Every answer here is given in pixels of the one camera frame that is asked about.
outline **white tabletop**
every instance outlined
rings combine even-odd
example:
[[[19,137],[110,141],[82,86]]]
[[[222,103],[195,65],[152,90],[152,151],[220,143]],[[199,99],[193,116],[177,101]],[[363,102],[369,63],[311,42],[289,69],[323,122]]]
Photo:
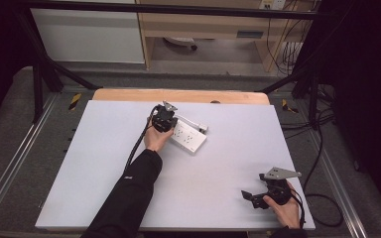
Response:
[[[141,230],[250,231],[280,227],[270,209],[254,209],[240,190],[266,192],[259,174],[294,170],[273,106],[175,103],[178,114],[209,126],[193,156],[172,142]],[[85,229],[122,175],[154,102],[89,101],[36,226]],[[138,148],[136,156],[144,149]],[[300,182],[306,229],[314,229]]]

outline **power strip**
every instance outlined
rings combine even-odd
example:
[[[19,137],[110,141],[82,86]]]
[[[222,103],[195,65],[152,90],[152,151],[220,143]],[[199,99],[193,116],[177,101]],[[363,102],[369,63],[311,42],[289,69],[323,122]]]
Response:
[[[191,154],[195,154],[196,150],[206,140],[206,136],[198,132],[197,129],[187,123],[178,120],[173,136],[171,137],[180,147]]]

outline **human hand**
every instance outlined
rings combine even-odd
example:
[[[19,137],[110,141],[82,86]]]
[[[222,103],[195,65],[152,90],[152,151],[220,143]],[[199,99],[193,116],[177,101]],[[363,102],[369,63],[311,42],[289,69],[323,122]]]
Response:
[[[151,118],[149,120],[149,128],[147,129],[144,137],[145,147],[148,150],[158,153],[163,149],[167,140],[173,135],[174,128],[168,132],[159,132],[153,127]]]
[[[295,195],[295,189],[292,184],[289,181],[287,181],[287,184],[292,194]],[[300,229],[299,205],[293,198],[290,198],[284,205],[277,204],[277,202],[268,195],[264,195],[263,199],[274,210],[278,221],[280,221],[283,226],[288,226],[290,229]]]

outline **floor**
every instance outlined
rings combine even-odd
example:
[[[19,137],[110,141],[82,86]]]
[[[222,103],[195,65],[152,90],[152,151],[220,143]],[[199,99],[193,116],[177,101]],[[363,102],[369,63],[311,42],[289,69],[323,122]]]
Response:
[[[143,88],[182,88],[254,91],[261,89],[284,77],[287,65],[281,64],[282,71],[266,73],[262,62],[256,55],[253,43],[239,41],[199,40],[197,51],[177,47],[158,39],[154,51],[153,64],[149,70],[139,66],[120,65],[116,70],[98,68],[74,68],[77,74],[96,84],[105,87],[143,87]],[[69,138],[74,135],[86,101],[93,92],[79,87],[67,78],[63,78],[65,89],[62,93],[45,93],[53,98],[55,104],[49,112],[47,121],[41,128],[32,126],[34,115],[34,96],[32,74],[26,69],[14,78],[14,84],[0,108],[0,179],[8,165],[14,165],[14,155],[21,155],[22,163],[14,165],[16,174],[8,179],[10,186],[0,187],[5,196],[0,199],[0,237],[51,237],[50,232],[34,227],[40,206],[46,200],[64,152],[69,147]],[[271,103],[276,106],[277,114],[283,128],[291,123],[306,122],[307,101],[294,99],[288,85],[269,94]],[[75,110],[67,110],[76,93],[81,93]],[[290,109],[283,110],[283,99]],[[319,110],[328,108],[328,102],[320,102]],[[330,120],[321,127],[324,149],[322,155],[333,164],[342,187],[352,202],[355,215],[366,234],[353,234],[352,224],[343,222],[338,227],[327,227],[317,223],[317,229],[309,231],[311,237],[381,237],[381,196],[367,173],[354,169],[348,148],[339,134],[336,124]],[[25,154],[17,150],[31,129],[40,133],[32,138]],[[289,151],[295,167],[307,175],[318,155],[318,132],[313,130],[286,130]],[[329,181],[327,163],[321,158],[313,172],[307,188],[308,193],[325,194],[333,199],[337,191]],[[336,223],[339,220],[338,210],[334,204],[320,197],[308,199],[309,207],[319,221]],[[64,233],[66,237],[78,237],[77,234]],[[172,234],[158,234],[169,237]],[[175,234],[177,237],[189,237]],[[250,237],[265,237],[265,232],[251,233]]]

